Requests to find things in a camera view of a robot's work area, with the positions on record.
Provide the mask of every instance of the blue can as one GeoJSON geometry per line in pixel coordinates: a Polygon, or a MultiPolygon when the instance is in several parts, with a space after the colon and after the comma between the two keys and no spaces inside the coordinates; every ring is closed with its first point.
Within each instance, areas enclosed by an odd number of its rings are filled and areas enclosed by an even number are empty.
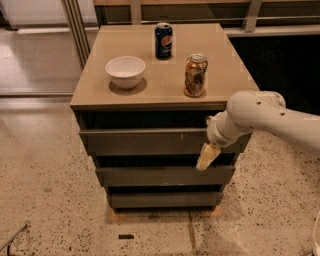
{"type": "Polygon", "coordinates": [[[155,28],[156,58],[167,60],[172,55],[172,27],[169,23],[161,22],[155,28]]]}

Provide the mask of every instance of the drawer gap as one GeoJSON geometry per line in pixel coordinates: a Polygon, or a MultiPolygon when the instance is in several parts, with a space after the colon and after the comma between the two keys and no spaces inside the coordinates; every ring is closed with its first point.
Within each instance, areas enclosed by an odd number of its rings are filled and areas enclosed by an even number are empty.
{"type": "Polygon", "coordinates": [[[108,111],[80,113],[81,129],[206,128],[218,111],[108,111]]]}

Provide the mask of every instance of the wall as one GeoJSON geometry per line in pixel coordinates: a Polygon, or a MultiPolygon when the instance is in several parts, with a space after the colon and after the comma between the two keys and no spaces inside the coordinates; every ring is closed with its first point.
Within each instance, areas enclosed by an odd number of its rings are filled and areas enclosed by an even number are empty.
{"type": "MultiPolygon", "coordinates": [[[[61,0],[0,0],[12,26],[66,24],[61,0]]],[[[96,23],[92,0],[78,0],[84,23],[96,23]]]]}

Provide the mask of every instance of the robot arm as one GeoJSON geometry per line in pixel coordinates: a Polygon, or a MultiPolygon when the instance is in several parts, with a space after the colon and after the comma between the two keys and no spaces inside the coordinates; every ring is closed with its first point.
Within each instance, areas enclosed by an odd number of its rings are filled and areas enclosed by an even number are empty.
{"type": "Polygon", "coordinates": [[[219,154],[219,148],[233,144],[240,136],[255,129],[320,156],[320,116],[287,109],[283,97],[276,92],[235,93],[224,112],[207,118],[207,125],[210,144],[205,144],[201,151],[199,170],[210,165],[219,154]]]}

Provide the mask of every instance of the cabinet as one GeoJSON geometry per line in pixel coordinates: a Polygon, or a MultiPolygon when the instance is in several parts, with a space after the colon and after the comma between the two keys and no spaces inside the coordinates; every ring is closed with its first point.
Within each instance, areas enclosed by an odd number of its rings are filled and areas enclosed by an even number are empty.
{"type": "Polygon", "coordinates": [[[205,117],[217,113],[211,108],[75,111],[79,134],[110,206],[218,205],[249,136],[224,149],[206,171],[196,170],[207,142],[205,117]]]}
{"type": "Polygon", "coordinates": [[[220,25],[181,24],[173,30],[174,57],[161,62],[153,55],[154,26],[101,27],[71,101],[114,209],[214,208],[249,140],[243,136],[224,149],[206,171],[195,169],[207,142],[206,116],[223,111],[234,92],[257,86],[220,25]],[[183,93],[185,60],[193,52],[209,62],[206,93],[199,98],[183,93]],[[104,71],[110,59],[123,55],[146,63],[143,81],[129,91],[116,88],[104,71]]]}

